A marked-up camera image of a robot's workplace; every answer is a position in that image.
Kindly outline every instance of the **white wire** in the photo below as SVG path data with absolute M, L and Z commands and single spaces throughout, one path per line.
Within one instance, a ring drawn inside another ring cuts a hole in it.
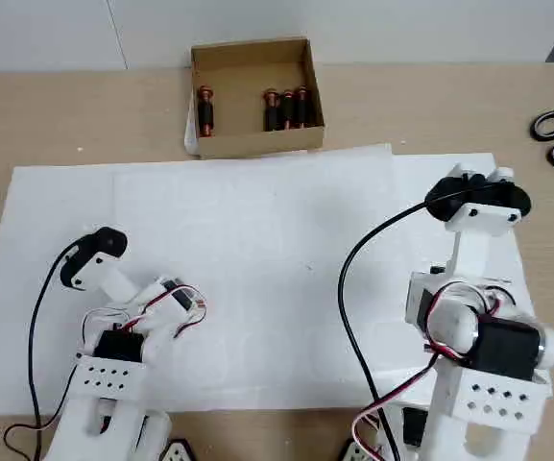
M 452 288 L 457 286 L 465 286 L 470 291 L 474 292 L 481 300 L 481 303 L 483 304 L 484 312 L 488 312 L 490 310 L 490 302 L 488 301 L 488 297 L 486 296 L 486 294 L 481 289 L 479 289 L 478 287 L 476 287 L 471 283 L 468 283 L 467 281 L 454 280 L 446 283 L 441 288 L 439 288 L 438 291 L 444 290 L 443 292 L 441 292 L 439 296 L 443 297 L 448 291 L 450 291 Z
M 184 290 L 190 290 L 192 291 L 198 298 L 200 298 L 200 300 L 202 300 L 204 302 L 204 304 L 206 304 L 206 298 L 205 296 L 200 292 L 200 290 L 198 290 L 197 288 L 195 288 L 194 286 L 191 286 L 191 285 L 185 285 L 185 286 L 177 286 L 176 288 L 174 288 L 172 291 L 168 290 L 169 291 L 169 294 L 168 296 L 172 296 L 174 295 L 175 293 L 178 293 L 180 291 L 184 291 Z M 197 300 L 192 300 L 195 305 L 198 305 L 197 303 Z M 148 306 L 148 308 L 150 309 L 151 307 L 153 307 L 154 305 L 157 305 L 161 302 L 161 300 L 159 300 L 158 302 L 156 302 L 155 304 L 151 304 Z M 145 312 L 144 314 L 140 314 L 140 315 L 136 315 L 135 317 L 131 317 L 130 319 L 128 319 L 127 323 L 130 323 L 130 322 L 134 322 L 134 321 L 140 321 L 144 318 L 147 318 L 151 316 L 151 310 Z
M 84 339 L 86 339 L 84 335 L 84 332 L 86 331 L 86 326 L 88 325 L 89 320 L 91 320 L 91 317 L 93 317 L 97 312 L 106 312 L 104 317 L 121 316 L 125 319 L 123 323 L 127 323 L 130 320 L 130 314 L 128 314 L 122 307 L 112 307 L 111 305 L 105 305 L 103 307 L 95 307 L 93 309 L 90 309 L 83 316 L 83 321 L 81 322 L 82 336 Z

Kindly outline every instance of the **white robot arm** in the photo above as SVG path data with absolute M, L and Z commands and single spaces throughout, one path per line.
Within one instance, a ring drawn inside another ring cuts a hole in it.
M 46 461 L 157 461 L 170 434 L 167 413 L 147 408 L 148 380 L 160 347 L 204 301 L 177 279 L 160 277 L 139 289 L 118 269 L 126 247 L 124 233 L 101 228 L 61 268 L 69 288 L 102 289 L 122 307 L 153 305 L 129 327 L 111 321 L 87 337 Z M 182 442 L 169 450 L 177 454 L 171 459 L 192 459 Z
M 505 186 L 493 186 L 498 182 Z M 464 189 L 475 192 L 434 201 Z M 515 299 L 509 280 L 483 274 L 491 238 L 518 223 L 530 211 L 530 200 L 513 184 L 510 169 L 498 168 L 485 178 L 457 165 L 425 203 L 455 238 L 445 267 L 410 279 L 405 320 L 441 357 L 432 362 L 437 380 L 421 442 L 404 459 L 521 461 L 551 396 L 545 371 L 554 366 L 554 330 L 537 321 L 525 300 Z M 478 444 L 467 440 L 470 425 L 489 429 Z M 404 432 L 406 439 L 406 417 Z M 380 432 L 380 445 L 384 438 Z M 367 456 L 355 447 L 342 459 L 394 459 L 389 449 L 380 456 L 365 449 Z

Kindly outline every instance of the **table surface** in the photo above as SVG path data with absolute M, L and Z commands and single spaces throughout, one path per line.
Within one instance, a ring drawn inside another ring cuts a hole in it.
M 534 209 L 517 227 L 537 313 L 554 327 L 554 168 L 527 135 L 554 109 L 554 64 L 318 66 L 325 149 L 391 142 L 398 154 L 493 152 Z M 189 159 L 188 70 L 0 74 L 0 216 L 15 165 Z M 200 460 L 333 460 L 352 410 L 175 416 Z M 22 418 L 0 417 L 2 428 Z M 33 434 L 12 437 L 29 447 Z M 529 459 L 554 454 L 554 400 Z M 14 459 L 0 441 L 0 460 Z

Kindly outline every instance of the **white paper sheet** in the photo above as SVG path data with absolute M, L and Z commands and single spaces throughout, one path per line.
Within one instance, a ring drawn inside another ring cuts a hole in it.
M 338 270 L 366 231 L 421 200 L 462 158 L 492 169 L 491 156 L 393 160 L 386 146 L 262 160 L 17 168 L 0 227 L 0 414 L 31 413 L 26 330 L 51 259 L 101 225 L 128 234 L 122 268 L 131 277 L 181 276 L 209 299 L 205 323 L 163 355 L 155 406 L 364 404 L 368 390 L 336 307 Z M 351 268 L 347 306 L 380 389 L 427 360 L 418 334 L 402 322 L 407 282 L 424 261 L 448 258 L 450 238 L 420 215 L 387 231 Z M 492 264 L 523 279 L 513 236 L 500 245 Z M 395 251 L 403 248 L 414 251 Z M 44 412 L 60 398 L 83 314 L 104 302 L 100 293 L 57 283 L 49 290 L 36 333 Z M 407 398 L 427 401 L 429 381 Z

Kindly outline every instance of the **cardboard box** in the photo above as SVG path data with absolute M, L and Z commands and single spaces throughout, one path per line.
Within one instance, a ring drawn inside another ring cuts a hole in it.
M 191 49 L 193 93 L 213 90 L 214 130 L 200 137 L 202 158 L 254 157 L 271 152 L 316 149 L 324 142 L 324 115 L 313 68 L 311 46 L 304 37 L 194 46 Z M 264 132 L 264 91 L 282 92 L 306 85 L 311 99 L 308 128 Z

